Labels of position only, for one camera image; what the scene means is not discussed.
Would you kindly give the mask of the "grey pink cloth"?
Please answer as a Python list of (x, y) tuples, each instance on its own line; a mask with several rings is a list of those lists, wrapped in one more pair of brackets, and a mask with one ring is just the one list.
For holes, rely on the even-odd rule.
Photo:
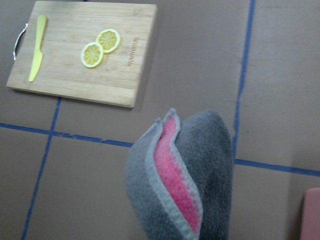
[(125, 187), (150, 240), (226, 240), (233, 156), (220, 115), (180, 120), (174, 109), (131, 147)]

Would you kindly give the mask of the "wooden cutting board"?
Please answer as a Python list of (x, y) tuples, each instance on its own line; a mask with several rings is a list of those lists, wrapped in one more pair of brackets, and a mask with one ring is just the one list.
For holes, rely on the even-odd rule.
[[(154, 4), (36, 1), (7, 86), (133, 108), (156, 15)], [(98, 65), (85, 66), (87, 47), (111, 30), (119, 45), (110, 53), (98, 47)]]

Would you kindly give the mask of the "lemon slice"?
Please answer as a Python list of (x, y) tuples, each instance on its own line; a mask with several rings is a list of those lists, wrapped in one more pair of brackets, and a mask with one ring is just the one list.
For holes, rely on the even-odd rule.
[(104, 50), (102, 46), (96, 42), (88, 43), (81, 51), (81, 63), (87, 68), (97, 67), (103, 59)]
[(120, 45), (121, 37), (115, 29), (108, 28), (99, 33), (96, 42), (102, 46), (104, 54), (110, 54)]

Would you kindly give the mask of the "yellow plastic knife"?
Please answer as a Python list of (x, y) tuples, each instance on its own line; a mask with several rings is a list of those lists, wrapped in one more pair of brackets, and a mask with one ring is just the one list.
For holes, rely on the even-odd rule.
[(32, 57), (32, 64), (31, 64), (31, 69), (28, 77), (28, 81), (32, 83), (42, 64), (43, 60), (43, 53), (41, 50), (42, 46), (42, 40), (44, 36), (44, 32), (46, 29), (47, 25), (47, 17), (45, 15), (39, 15), (37, 18), (37, 23), (36, 23), (36, 34), (35, 34), (35, 44), (34, 44), (34, 51), (33, 51), (33, 57)]

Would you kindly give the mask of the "pink plastic bin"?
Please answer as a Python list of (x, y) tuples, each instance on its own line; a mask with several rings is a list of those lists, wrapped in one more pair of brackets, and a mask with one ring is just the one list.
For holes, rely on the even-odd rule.
[(310, 188), (304, 194), (300, 240), (320, 240), (320, 188)]

